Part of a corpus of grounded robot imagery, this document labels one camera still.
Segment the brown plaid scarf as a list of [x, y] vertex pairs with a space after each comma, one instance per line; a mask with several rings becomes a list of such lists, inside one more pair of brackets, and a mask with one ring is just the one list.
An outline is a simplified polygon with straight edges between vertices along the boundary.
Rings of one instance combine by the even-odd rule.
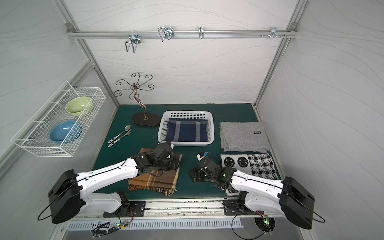
[[138, 190], [151, 190], [169, 197], [177, 191], [176, 185], [179, 171], [180, 167], [173, 171], [151, 169], [148, 173], [129, 179], [128, 189], [131, 192]]

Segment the navy blue plaid scarf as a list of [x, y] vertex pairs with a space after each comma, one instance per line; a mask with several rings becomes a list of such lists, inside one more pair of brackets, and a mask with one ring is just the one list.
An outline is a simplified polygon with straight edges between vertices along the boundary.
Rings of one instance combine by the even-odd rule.
[[208, 120], [169, 118], [166, 141], [208, 142]]

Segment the white plastic basket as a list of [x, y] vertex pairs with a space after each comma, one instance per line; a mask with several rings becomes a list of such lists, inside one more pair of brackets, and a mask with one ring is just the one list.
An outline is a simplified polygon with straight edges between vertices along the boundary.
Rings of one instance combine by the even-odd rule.
[[207, 120], [207, 134], [208, 141], [206, 142], [172, 142], [175, 146], [185, 147], [206, 147], [214, 142], [214, 118], [212, 113], [206, 111], [166, 111], [161, 118], [160, 127], [158, 131], [158, 142], [164, 142], [168, 132], [169, 118], [189, 119], [189, 120]]

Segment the white black smiley scarf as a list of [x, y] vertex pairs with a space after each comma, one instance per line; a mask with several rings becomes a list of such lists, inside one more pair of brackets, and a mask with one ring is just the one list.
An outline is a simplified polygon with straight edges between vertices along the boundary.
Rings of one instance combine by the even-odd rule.
[[280, 174], [269, 154], [221, 155], [223, 167], [234, 168], [259, 178], [279, 180]]

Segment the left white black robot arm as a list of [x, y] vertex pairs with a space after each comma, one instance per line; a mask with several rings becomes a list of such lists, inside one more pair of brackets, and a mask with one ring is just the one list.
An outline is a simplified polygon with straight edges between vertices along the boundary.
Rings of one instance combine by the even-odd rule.
[[114, 183], [144, 174], [177, 170], [182, 154], [174, 152], [171, 142], [157, 145], [154, 150], [136, 153], [126, 160], [90, 172], [64, 172], [48, 193], [53, 224], [71, 220], [78, 214], [102, 212], [104, 217], [126, 217], [131, 204], [124, 192], [99, 194], [97, 191]]

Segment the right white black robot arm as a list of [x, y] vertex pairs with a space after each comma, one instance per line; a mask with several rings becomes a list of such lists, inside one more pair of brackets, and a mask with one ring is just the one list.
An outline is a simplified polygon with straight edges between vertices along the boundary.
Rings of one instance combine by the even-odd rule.
[[291, 177], [283, 180], [263, 179], [248, 175], [235, 168], [221, 167], [204, 154], [198, 155], [198, 167], [189, 172], [193, 182], [209, 182], [229, 192], [237, 192], [235, 200], [224, 200], [231, 215], [258, 215], [264, 218], [259, 224], [269, 225], [268, 214], [285, 216], [302, 229], [312, 229], [313, 222], [325, 223], [314, 211], [315, 197]]

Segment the grey folded scarf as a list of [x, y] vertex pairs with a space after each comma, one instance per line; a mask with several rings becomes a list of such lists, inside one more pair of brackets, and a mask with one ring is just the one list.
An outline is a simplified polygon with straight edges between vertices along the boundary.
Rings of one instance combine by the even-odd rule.
[[258, 152], [266, 154], [271, 151], [264, 124], [261, 122], [220, 123], [221, 147], [224, 152]]

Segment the bronze scroll jewelry stand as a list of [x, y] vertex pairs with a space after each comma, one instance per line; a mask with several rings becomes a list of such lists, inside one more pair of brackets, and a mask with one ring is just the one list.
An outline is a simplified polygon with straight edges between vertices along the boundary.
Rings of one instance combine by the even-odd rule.
[[132, 78], [136, 78], [135, 82], [129, 83], [125, 79], [120, 79], [115, 82], [116, 86], [121, 86], [123, 83], [128, 84], [127, 89], [118, 89], [114, 91], [115, 97], [121, 97], [124, 91], [131, 91], [129, 94], [129, 99], [134, 100], [139, 108], [142, 110], [139, 113], [136, 113], [132, 117], [132, 122], [134, 125], [142, 126], [142, 127], [155, 127], [160, 124], [161, 117], [157, 114], [149, 113], [147, 106], [142, 103], [140, 100], [139, 91], [149, 92], [155, 89], [155, 85], [149, 84], [149, 81], [153, 79], [153, 75], [147, 74], [144, 76], [145, 81], [140, 83], [141, 74], [136, 72], [131, 75]]

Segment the green dark table mat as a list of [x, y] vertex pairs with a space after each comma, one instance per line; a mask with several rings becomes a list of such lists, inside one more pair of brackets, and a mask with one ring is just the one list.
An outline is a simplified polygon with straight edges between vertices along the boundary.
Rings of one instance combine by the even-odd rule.
[[[202, 105], [149, 105], [149, 113], [162, 116], [164, 112], [176, 111], [206, 111], [214, 118], [214, 142], [206, 147], [175, 147], [177, 153], [183, 154], [177, 190], [172, 199], [203, 199], [203, 198], [224, 198], [225, 191], [215, 187], [211, 183], [195, 183], [189, 177], [189, 172], [198, 166], [197, 154], [207, 152], [209, 157], [217, 164], [221, 164], [220, 123], [221, 122], [257, 122], [255, 110], [252, 104], [202, 104]], [[132, 116], [140, 112], [137, 105], [121, 105], [113, 116], [109, 131], [103, 141], [101, 150], [98, 153], [93, 169], [100, 169], [125, 160], [132, 154], [138, 153], [142, 148], [153, 149], [158, 144], [159, 127], [142, 127], [132, 125], [133, 132], [124, 137], [116, 145], [108, 148], [107, 142], [112, 137], [124, 130], [124, 127], [132, 124]]]

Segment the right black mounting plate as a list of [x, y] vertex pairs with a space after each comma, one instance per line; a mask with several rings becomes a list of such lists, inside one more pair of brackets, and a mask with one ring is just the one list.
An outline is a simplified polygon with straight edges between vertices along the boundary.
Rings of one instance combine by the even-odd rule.
[[225, 216], [236, 216], [236, 215], [255, 215], [255, 212], [249, 210], [244, 204], [234, 199], [224, 198], [222, 200]]

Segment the black mounting plate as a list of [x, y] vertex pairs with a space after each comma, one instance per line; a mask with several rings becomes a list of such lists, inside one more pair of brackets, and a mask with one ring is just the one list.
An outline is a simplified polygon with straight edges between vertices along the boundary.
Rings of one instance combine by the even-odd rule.
[[224, 198], [222, 200], [225, 216], [236, 216], [236, 215], [255, 215], [255, 212], [249, 210], [244, 204], [234, 199]]
[[122, 203], [122, 205], [113, 213], [104, 212], [104, 218], [131, 218], [131, 217], [143, 217], [145, 211], [145, 201], [128, 201]]

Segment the silver spoon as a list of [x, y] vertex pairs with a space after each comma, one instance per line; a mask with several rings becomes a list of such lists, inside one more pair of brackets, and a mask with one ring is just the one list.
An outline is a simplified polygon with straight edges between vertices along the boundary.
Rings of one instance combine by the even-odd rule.
[[125, 127], [125, 129], [124, 129], [121, 133], [119, 133], [118, 135], [116, 135], [115, 137], [113, 137], [111, 140], [109, 140], [108, 143], [109, 143], [109, 144], [112, 143], [112, 142], [115, 141], [120, 135], [124, 134], [125, 132], [127, 132], [127, 131], [130, 130], [130, 129], [131, 129], [131, 125], [127, 125], [127, 126]]

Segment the silver fork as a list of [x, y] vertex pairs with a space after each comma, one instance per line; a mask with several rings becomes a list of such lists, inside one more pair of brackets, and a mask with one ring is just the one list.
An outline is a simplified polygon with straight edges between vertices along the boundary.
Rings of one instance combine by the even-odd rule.
[[132, 131], [133, 131], [133, 130], [129, 130], [129, 131], [127, 131], [122, 137], [120, 137], [120, 138], [116, 139], [115, 141], [113, 141], [112, 143], [110, 143], [110, 144], [108, 145], [108, 147], [111, 148], [113, 145], [115, 145], [115, 144], [116, 144], [117, 142], [119, 142], [121, 139], [123, 139], [124, 137], [129, 136], [129, 135], [131, 134]]

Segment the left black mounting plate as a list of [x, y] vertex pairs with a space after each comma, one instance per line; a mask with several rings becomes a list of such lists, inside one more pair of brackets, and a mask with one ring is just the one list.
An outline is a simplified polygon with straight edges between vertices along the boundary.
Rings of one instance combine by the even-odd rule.
[[143, 217], [145, 211], [145, 201], [128, 201], [122, 203], [122, 205], [113, 213], [104, 212], [104, 218], [131, 218], [131, 217]]

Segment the white vent grille strip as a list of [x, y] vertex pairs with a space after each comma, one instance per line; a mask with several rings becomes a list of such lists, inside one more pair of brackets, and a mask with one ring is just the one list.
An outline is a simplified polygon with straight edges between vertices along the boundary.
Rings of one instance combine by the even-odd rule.
[[[107, 230], [119, 222], [114, 221], [71, 221], [67, 231], [91, 231], [100, 225], [105, 224], [101, 229]], [[124, 230], [192, 230], [192, 229], [240, 229], [244, 226], [241, 220], [232, 218], [213, 219], [136, 219], [124, 227]]]

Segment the blue ceramic bowl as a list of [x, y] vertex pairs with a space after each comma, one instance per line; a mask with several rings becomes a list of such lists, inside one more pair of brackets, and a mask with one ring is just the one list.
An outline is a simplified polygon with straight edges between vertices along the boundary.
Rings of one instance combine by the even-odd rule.
[[55, 143], [68, 144], [77, 140], [83, 132], [77, 121], [66, 121], [55, 126], [50, 132], [50, 139]]

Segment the green ceramic bowl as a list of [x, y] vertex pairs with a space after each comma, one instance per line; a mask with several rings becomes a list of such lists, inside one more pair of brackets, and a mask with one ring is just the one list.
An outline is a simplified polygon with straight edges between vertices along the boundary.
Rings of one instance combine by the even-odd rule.
[[73, 117], [88, 116], [94, 110], [93, 100], [90, 97], [77, 97], [70, 100], [65, 106], [66, 112]]

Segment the double prong metal hook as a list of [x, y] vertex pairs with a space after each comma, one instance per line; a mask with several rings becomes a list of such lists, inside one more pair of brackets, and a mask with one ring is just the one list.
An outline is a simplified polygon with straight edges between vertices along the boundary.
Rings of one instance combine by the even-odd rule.
[[128, 41], [125, 42], [126, 52], [131, 49], [133, 53], [136, 52], [138, 45], [141, 43], [141, 37], [134, 32], [129, 35]]

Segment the looped metal hook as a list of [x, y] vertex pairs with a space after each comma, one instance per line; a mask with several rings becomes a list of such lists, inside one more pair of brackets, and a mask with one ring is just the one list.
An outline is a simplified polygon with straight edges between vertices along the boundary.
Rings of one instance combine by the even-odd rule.
[[163, 42], [165, 39], [171, 40], [174, 36], [174, 30], [172, 27], [160, 27], [158, 28], [158, 33], [160, 35], [160, 39]]

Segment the small single metal hook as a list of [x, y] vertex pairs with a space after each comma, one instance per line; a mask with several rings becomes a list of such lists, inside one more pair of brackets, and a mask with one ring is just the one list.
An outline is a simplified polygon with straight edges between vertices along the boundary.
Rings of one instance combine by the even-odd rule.
[[198, 28], [198, 37], [199, 37], [199, 39], [204, 38], [204, 28], [203, 27]]

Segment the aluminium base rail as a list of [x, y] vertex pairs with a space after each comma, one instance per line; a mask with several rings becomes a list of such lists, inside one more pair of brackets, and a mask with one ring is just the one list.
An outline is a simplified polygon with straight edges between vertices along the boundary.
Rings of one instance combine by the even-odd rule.
[[[267, 213], [282, 216], [289, 221], [300, 225], [311, 218], [311, 212], [300, 201], [289, 195], [279, 194], [272, 201], [268, 198], [257, 196], [255, 194], [243, 192], [238, 196], [238, 202], [244, 204], [249, 210], [256, 214]], [[113, 213], [122, 203], [128, 202], [124, 194], [93, 194], [86, 197], [72, 196], [63, 197], [52, 201], [50, 206], [52, 223], [59, 224], [74, 218], [78, 214], [108, 212]], [[176, 200], [170, 203], [160, 202], [150, 204], [151, 211], [156, 214], [170, 211], [175, 214], [176, 211], [192, 215], [207, 215], [219, 210], [219, 202], [213, 200]]]

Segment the aluminium cross rail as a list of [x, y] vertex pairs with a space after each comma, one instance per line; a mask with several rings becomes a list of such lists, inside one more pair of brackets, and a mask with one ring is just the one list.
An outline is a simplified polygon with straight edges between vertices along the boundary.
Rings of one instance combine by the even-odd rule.
[[[269, 34], [271, 30], [266, 31], [212, 31], [204, 29], [204, 38], [203, 39], [269, 39], [261, 38], [260, 34], [266, 35]], [[296, 31], [283, 31], [277, 30], [279, 34], [286, 34], [287, 37], [284, 39], [296, 38], [299, 33]], [[159, 40], [160, 35], [158, 31], [133, 31], [135, 34], [139, 35], [142, 40]], [[68, 33], [68, 36], [71, 39], [125, 39], [129, 38], [129, 35], [132, 32], [130, 31], [77, 31], [73, 33]], [[192, 31], [176, 31], [174, 30], [175, 36], [173, 39], [199, 39], [198, 30]]]

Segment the right metal bracket hook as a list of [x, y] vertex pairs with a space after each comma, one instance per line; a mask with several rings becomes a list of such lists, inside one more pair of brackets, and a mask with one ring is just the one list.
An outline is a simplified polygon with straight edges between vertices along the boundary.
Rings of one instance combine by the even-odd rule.
[[269, 38], [269, 39], [283, 39], [286, 38], [286, 34], [279, 34], [276, 28], [272, 28], [269, 34], [263, 35], [260, 34], [261, 38]]

